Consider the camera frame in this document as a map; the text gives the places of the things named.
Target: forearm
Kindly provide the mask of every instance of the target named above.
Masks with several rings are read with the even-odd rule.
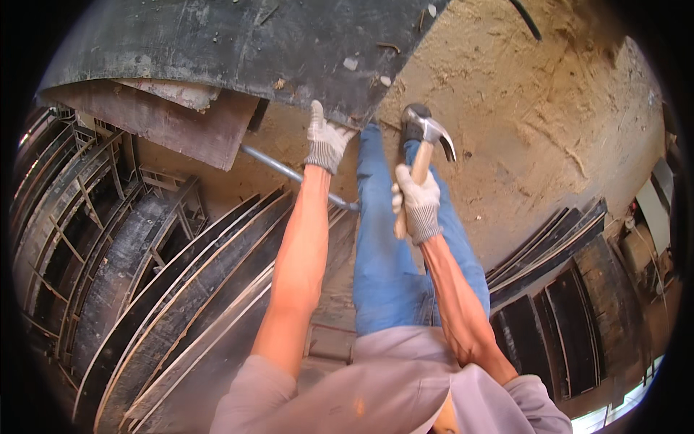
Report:
[[[270,304],[251,354],[298,376],[304,341],[318,305],[328,258],[328,189],[330,174],[307,165],[275,261]]]
[[[443,334],[461,365],[481,366],[499,384],[518,376],[499,350],[480,300],[460,271],[442,235],[420,246],[434,283]]]

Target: black cable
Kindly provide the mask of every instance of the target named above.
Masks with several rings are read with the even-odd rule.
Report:
[[[515,7],[518,13],[523,17],[523,21],[527,24],[527,27],[530,29],[530,32],[532,35],[537,39],[538,41],[542,40],[542,35],[540,34],[540,29],[537,28],[535,25],[535,22],[532,20],[530,17],[530,14],[527,13],[527,10],[525,10],[525,6],[521,3],[521,0],[509,0]]]

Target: shirt sleeve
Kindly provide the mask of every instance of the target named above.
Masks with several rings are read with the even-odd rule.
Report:
[[[296,381],[262,356],[249,356],[217,405],[210,434],[251,432],[253,422],[296,396]]]
[[[572,433],[571,420],[547,394],[537,375],[521,375],[504,385],[536,433]]]

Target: person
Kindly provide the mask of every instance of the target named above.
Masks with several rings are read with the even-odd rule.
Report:
[[[409,106],[430,116],[422,105]],[[489,323],[489,291],[450,200],[431,167],[416,185],[397,166],[393,185],[378,123],[361,133],[357,166],[360,218],[353,301],[353,364],[296,396],[310,317],[328,252],[328,188],[356,134],[311,105],[309,156],[278,252],[271,298],[251,355],[222,397],[211,433],[564,433],[570,420],[534,375],[519,376]],[[412,164],[422,130],[403,125]],[[404,207],[407,242],[393,235]]]

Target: work glove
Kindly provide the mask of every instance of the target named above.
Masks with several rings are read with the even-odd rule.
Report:
[[[316,100],[311,102],[311,124],[308,127],[308,157],[304,160],[307,165],[324,168],[331,174],[337,173],[337,165],[342,160],[342,154],[347,142],[357,134],[356,130],[327,122],[323,117],[323,106]]]
[[[427,172],[424,184],[417,185],[410,175],[412,168],[398,165],[395,168],[397,183],[393,184],[393,212],[400,213],[403,208],[407,213],[407,232],[412,236],[412,244],[418,246],[429,238],[443,232],[439,226],[439,197],[441,190],[434,180],[431,171]]]

